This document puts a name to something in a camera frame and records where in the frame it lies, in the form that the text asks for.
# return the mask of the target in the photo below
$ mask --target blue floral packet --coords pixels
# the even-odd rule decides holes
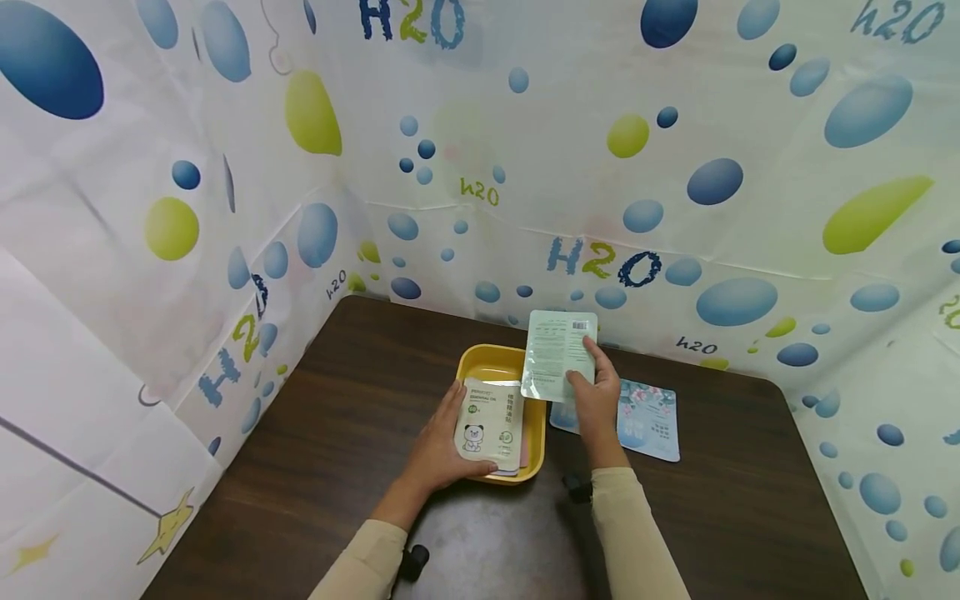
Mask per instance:
[[[580,434],[577,411],[572,403],[554,403],[550,410],[550,424]],[[621,379],[616,433],[620,445],[628,450],[671,463],[680,462],[676,393]]]

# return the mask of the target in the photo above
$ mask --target panda cartoon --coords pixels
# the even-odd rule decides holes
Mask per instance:
[[[483,425],[464,425],[464,450],[479,452],[483,442]]]

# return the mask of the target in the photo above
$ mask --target right hand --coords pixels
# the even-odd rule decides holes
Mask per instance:
[[[590,383],[578,372],[566,372],[566,380],[573,386],[577,398],[577,420],[580,435],[587,444],[613,435],[616,438],[616,410],[620,399],[620,377],[604,351],[597,343],[584,336],[584,348],[596,362],[595,383]]]

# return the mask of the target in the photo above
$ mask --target yellow star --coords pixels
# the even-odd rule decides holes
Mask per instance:
[[[140,560],[136,562],[137,564],[143,563],[153,556],[155,552],[159,552],[161,555],[165,554],[170,548],[170,544],[174,542],[180,528],[190,520],[190,516],[193,515],[193,506],[186,503],[191,493],[193,493],[193,488],[187,490],[183,498],[180,499],[180,504],[177,508],[160,517],[160,521],[156,524],[156,537],[154,541],[151,542],[150,547],[147,548],[147,551],[140,557]]]
[[[59,536],[60,534],[56,534],[49,540],[36,546],[27,546],[25,548],[18,548],[17,551],[20,553],[20,558],[17,560],[16,564],[13,566],[13,570],[7,575],[8,576],[13,575],[15,572],[17,572],[24,566],[27,566],[28,564],[33,564],[37,561],[41,561],[47,558],[47,556],[50,555],[50,546],[53,544],[54,541],[56,541],[56,539]]]

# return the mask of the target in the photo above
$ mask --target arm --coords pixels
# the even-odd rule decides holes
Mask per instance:
[[[461,458],[453,445],[453,429],[466,395],[467,388],[454,381],[417,437],[403,473],[307,600],[389,598],[407,534],[430,494],[458,479],[496,471],[490,461]]]
[[[684,580],[654,521],[643,488],[616,437],[620,377],[603,350],[588,337],[596,382],[566,376],[577,399],[580,435],[592,469],[593,522],[607,561],[614,600],[689,600]]]

